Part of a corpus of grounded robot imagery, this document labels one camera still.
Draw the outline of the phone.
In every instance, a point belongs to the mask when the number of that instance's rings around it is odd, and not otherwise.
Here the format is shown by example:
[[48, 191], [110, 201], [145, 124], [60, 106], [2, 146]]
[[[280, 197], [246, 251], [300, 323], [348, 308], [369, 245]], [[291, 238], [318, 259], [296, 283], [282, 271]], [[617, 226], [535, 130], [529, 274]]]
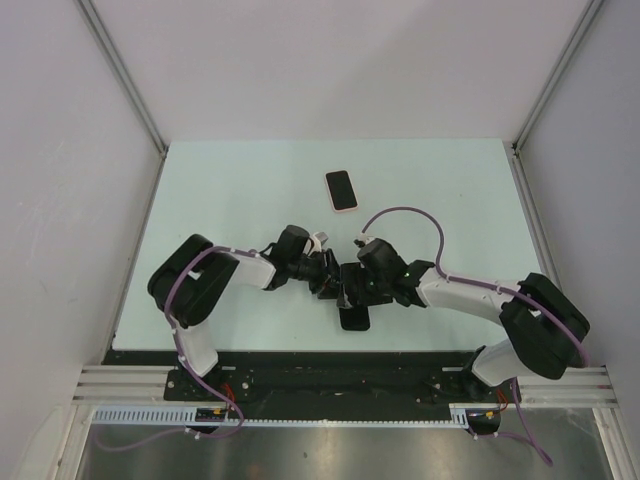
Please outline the phone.
[[358, 200], [351, 177], [346, 170], [331, 171], [324, 175], [330, 203], [335, 212], [347, 212], [358, 208]]

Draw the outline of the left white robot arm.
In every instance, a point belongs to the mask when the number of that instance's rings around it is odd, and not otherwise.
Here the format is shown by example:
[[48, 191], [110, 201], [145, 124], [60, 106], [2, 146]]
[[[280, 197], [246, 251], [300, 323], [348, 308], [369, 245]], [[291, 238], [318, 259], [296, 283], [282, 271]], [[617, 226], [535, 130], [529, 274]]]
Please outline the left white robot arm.
[[188, 237], [151, 275], [147, 292], [170, 324], [179, 362], [189, 370], [186, 387], [197, 398], [214, 397], [221, 376], [207, 332], [208, 319], [231, 285], [273, 291], [289, 280], [308, 284], [312, 295], [334, 300], [340, 291], [340, 267], [328, 236], [288, 225], [262, 250], [215, 245], [200, 234]]

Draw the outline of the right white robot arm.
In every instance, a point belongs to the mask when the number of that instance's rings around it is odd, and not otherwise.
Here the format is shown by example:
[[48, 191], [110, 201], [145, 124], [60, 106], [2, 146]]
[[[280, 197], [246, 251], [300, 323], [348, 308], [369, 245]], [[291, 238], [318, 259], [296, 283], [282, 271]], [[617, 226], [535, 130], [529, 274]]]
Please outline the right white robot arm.
[[405, 262], [390, 243], [373, 238], [359, 245], [356, 261], [341, 265], [338, 305], [347, 311], [388, 303], [462, 312], [504, 330], [505, 340], [480, 347], [463, 369], [461, 388], [473, 401], [486, 400], [506, 380], [558, 380], [589, 363], [582, 345], [588, 320], [542, 274], [494, 283], [447, 275], [434, 262]]

